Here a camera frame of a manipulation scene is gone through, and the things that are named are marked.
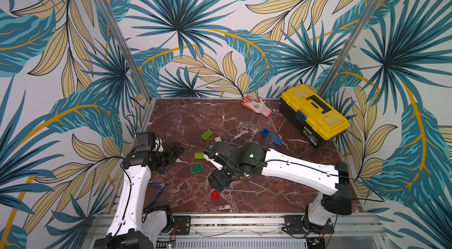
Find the small red brick front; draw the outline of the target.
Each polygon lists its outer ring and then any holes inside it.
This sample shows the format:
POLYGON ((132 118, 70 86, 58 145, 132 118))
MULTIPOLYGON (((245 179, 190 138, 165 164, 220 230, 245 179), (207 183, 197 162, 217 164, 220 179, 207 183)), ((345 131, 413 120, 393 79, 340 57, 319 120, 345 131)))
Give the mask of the small red brick front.
POLYGON ((218 191, 213 191, 212 193, 211 193, 211 197, 215 200, 215 201, 217 201, 220 197, 221 197, 221 194, 218 192, 218 191))

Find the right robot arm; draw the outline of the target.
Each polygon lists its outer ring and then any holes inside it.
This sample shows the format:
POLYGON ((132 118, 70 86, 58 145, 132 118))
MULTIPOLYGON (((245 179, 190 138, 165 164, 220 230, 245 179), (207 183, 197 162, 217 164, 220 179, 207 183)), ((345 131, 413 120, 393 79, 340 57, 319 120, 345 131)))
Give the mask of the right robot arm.
POLYGON ((306 206, 303 219, 287 222, 285 230, 288 233, 330 233, 333 231, 333 215, 352 214, 353 188, 345 163, 311 163, 258 143, 234 147, 217 142, 204 151, 204 158, 216 168, 208 177, 208 182, 218 192, 224 191, 239 178, 252 176, 282 178, 317 190, 318 195, 306 206))

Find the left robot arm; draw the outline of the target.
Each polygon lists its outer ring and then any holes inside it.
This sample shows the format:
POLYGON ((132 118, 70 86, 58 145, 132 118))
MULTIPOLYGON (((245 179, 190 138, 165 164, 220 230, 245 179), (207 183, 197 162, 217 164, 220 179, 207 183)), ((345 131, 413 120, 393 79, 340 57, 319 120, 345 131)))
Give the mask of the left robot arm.
POLYGON ((121 165, 124 183, 113 221, 104 238, 94 242, 95 249, 154 249, 160 234, 175 229, 169 206, 145 206, 145 194, 152 172, 165 167, 183 155, 177 143, 159 150, 152 146, 134 147, 121 165))

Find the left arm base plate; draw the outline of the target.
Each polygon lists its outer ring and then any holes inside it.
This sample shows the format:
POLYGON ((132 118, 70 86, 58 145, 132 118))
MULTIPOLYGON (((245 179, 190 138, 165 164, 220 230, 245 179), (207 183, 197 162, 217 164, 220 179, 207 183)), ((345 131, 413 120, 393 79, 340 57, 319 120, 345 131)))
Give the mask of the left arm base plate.
POLYGON ((188 236, 191 229, 191 216, 175 216, 160 232, 161 236, 188 236))

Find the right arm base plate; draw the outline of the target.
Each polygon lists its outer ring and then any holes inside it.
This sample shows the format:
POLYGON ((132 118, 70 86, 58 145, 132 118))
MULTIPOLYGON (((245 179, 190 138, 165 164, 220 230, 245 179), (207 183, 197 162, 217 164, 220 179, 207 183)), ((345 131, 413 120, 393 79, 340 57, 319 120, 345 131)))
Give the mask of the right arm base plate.
POLYGON ((282 231, 288 234, 330 234, 334 232, 333 223, 329 218, 325 225, 316 225, 308 221, 304 215, 286 215, 284 216, 284 225, 282 231))

